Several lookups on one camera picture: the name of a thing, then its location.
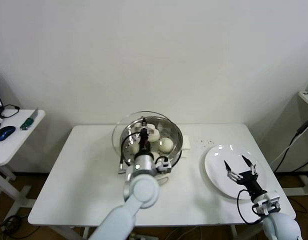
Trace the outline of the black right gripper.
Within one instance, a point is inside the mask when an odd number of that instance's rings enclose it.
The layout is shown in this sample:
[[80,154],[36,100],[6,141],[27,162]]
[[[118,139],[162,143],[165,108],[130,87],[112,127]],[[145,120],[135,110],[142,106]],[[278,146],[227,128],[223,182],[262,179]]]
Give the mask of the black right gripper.
[[256,170],[256,165],[253,164],[247,157],[242,155],[244,162],[250,168],[249,171],[242,172],[240,174],[232,171],[228,163],[224,160],[225,168],[227,171],[227,177],[232,181],[236,181],[238,185],[242,185],[246,188],[251,198],[257,198],[267,191],[262,189],[259,183],[257,182],[258,175]]

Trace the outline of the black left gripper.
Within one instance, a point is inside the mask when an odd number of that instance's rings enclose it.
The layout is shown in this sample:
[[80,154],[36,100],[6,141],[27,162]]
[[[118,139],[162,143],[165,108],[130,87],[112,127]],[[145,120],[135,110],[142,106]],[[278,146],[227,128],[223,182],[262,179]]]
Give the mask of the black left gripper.
[[142,118],[141,121],[141,130],[139,133],[140,141],[139,141],[139,151],[140,152],[150,152],[151,151],[151,144],[149,141],[149,134],[148,134],[148,124],[146,117]]

